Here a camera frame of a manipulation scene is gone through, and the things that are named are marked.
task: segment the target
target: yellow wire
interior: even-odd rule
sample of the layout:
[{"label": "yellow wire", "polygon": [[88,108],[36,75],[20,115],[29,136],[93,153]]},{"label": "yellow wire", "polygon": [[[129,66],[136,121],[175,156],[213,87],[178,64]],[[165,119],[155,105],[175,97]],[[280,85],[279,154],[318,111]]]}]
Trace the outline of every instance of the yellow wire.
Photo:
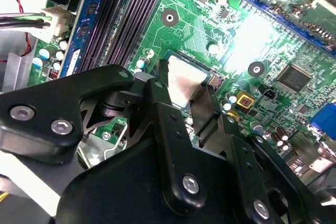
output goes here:
[{"label": "yellow wire", "polygon": [[3,201],[8,196],[8,193],[2,193],[0,195],[0,202]]}]

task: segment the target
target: screw head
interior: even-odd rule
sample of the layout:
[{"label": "screw head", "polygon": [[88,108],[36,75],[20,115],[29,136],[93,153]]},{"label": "screw head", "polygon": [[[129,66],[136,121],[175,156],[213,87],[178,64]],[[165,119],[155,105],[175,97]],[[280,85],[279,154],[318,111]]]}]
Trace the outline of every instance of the screw head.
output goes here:
[{"label": "screw head", "polygon": [[265,220],[269,218],[269,211],[264,203],[262,203],[259,199],[256,199],[253,202],[254,209],[257,213]]},{"label": "screw head", "polygon": [[260,136],[256,136],[257,141],[262,144],[264,142],[264,140],[262,140],[262,138]]},{"label": "screw head", "polygon": [[124,71],[119,71],[119,75],[124,77],[124,78],[127,78],[128,77],[128,74]]},{"label": "screw head", "polygon": [[229,121],[230,123],[234,123],[234,122],[235,122],[235,120],[234,120],[231,116],[228,116],[227,119],[228,119],[228,121]]},{"label": "screw head", "polygon": [[195,178],[189,175],[185,175],[183,177],[183,187],[188,191],[190,194],[197,194],[199,192],[199,184]]},{"label": "screw head", "polygon": [[28,121],[34,117],[35,111],[30,107],[20,105],[12,108],[9,114],[15,120]]},{"label": "screw head", "polygon": [[108,133],[108,132],[103,132],[102,138],[103,138],[103,140],[108,141],[108,140],[111,139],[111,134]]},{"label": "screw head", "polygon": [[51,123],[51,130],[58,135],[68,135],[73,129],[73,125],[65,119],[57,119]]},{"label": "screw head", "polygon": [[155,85],[158,86],[159,88],[163,87],[163,85],[161,83],[159,83],[158,81],[155,82]]}]

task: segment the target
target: red wire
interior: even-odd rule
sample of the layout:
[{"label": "red wire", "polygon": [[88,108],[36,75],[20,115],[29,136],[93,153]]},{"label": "red wire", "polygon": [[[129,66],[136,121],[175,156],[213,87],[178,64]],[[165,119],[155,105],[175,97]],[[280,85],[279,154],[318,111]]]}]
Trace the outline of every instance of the red wire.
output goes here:
[{"label": "red wire", "polygon": [[[20,0],[16,0],[16,2],[19,4],[19,11],[20,11],[20,13],[24,13],[23,7],[21,5],[21,1]],[[24,52],[24,54],[22,56],[27,55],[31,51],[29,35],[28,35],[28,33],[25,33],[25,35],[26,35],[27,47],[26,47],[26,51]]]}]

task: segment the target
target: ram slot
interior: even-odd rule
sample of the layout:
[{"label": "ram slot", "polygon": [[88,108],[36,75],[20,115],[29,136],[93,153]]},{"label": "ram slot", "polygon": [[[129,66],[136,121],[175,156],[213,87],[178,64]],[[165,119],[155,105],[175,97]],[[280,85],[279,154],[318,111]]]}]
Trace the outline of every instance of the ram slot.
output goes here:
[{"label": "ram slot", "polygon": [[108,40],[124,0],[103,0],[98,10],[94,29],[82,55],[80,72],[95,68],[99,55]]},{"label": "ram slot", "polygon": [[130,0],[103,64],[126,66],[158,0]]}]

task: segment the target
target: cable connector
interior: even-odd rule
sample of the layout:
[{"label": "cable connector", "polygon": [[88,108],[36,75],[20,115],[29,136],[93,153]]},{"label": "cable connector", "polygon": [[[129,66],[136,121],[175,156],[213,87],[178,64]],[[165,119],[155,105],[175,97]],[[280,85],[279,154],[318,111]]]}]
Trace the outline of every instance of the cable connector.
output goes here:
[{"label": "cable connector", "polygon": [[69,30],[70,23],[73,20],[72,13],[59,6],[42,9],[41,13],[51,17],[51,20],[45,21],[49,23],[50,26],[43,29],[34,29],[31,33],[34,37],[46,43],[50,43],[53,39],[61,37]]}]

